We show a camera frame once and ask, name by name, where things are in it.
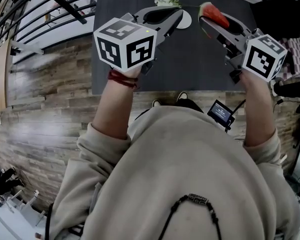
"person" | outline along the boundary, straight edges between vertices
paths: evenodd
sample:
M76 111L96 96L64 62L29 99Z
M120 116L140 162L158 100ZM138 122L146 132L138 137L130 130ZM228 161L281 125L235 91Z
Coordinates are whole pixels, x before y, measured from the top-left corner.
M0 176L0 196L11 191L11 189L14 187L25 187L24 183L19 178L9 180L12 177L12 175L16 175L16 170L14 168L8 169Z
M128 127L140 69L112 72L80 155L68 161L49 239L80 224L85 240L295 239L300 209L280 164L267 83L240 75L242 147L184 92L180 106L154 102Z

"dark table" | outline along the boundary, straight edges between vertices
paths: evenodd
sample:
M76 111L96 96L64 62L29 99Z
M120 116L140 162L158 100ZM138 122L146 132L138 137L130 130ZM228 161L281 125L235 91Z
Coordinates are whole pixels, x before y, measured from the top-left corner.
M220 11L229 14L248 28L255 29L256 22L250 4L244 0L179 0L192 17L187 29L176 29L155 51L157 58L147 75L141 75L138 91L238 91L229 73L233 70L225 65L226 50L216 40L218 33L207 26L206 31L198 23L199 6L212 2ZM120 18L125 13L155 6L154 0L97 0L93 30L96 30L113 17ZM110 66L99 60L95 42L92 47L92 93L101 94Z

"watermelon slice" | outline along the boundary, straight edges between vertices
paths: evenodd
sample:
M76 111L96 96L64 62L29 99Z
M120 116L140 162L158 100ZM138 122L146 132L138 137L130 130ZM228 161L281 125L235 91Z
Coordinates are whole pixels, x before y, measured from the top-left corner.
M204 2L200 5L199 18L201 16L209 18L224 29L229 28L230 24L227 18L211 2Z

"red bracelet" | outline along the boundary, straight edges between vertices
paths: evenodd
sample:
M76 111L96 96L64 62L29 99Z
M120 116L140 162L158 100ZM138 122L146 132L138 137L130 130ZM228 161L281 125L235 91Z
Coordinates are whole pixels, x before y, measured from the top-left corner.
M138 81L138 78L129 78L125 76L124 74L120 73L119 71L116 71L114 69L111 69L108 74L108 80L112 80L117 82L120 85L127 86L131 89L136 89Z

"black strap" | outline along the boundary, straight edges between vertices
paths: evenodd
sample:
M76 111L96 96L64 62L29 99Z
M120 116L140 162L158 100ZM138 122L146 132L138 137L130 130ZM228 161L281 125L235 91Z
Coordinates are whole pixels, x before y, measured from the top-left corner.
M161 231L161 234L158 238L158 240L162 240L165 233L166 233L166 230L168 228L168 225L169 225L169 222L172 218L172 215L177 211L179 205L181 203L183 203L184 201L190 201L192 203L195 203L197 205L201 205L201 206L205 206L208 208L209 210L209 213L211 215L211 219L212 219L212 223L215 224L215 227L216 227L216 232L217 232L217 235L218 235L218 240L222 240L222 237L221 237L221 231L220 231L220 227L219 227L219 219L217 217L217 214L212 206L212 204L209 202L208 199L204 198L203 196L200 196L200 195L196 195L196 194L189 194L189 195L184 195L183 197L181 197L178 201L176 201L174 203L174 205L171 207L171 211L170 211L170 214L169 214L169 217L167 218L165 224L164 224L164 227Z

